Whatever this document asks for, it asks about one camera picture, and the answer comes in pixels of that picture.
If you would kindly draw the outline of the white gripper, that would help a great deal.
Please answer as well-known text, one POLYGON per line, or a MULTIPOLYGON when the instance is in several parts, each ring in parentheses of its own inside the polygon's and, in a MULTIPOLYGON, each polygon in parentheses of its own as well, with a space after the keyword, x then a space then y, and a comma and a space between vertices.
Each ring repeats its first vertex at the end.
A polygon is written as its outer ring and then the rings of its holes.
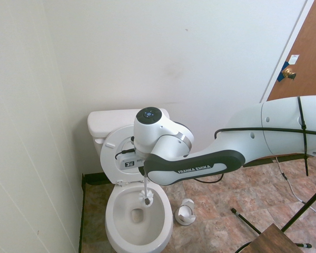
POLYGON ((117 156, 118 167, 121 171, 138 168, 140 174, 146 177, 144 170, 144 160, 136 155, 135 152, 121 153, 117 156))

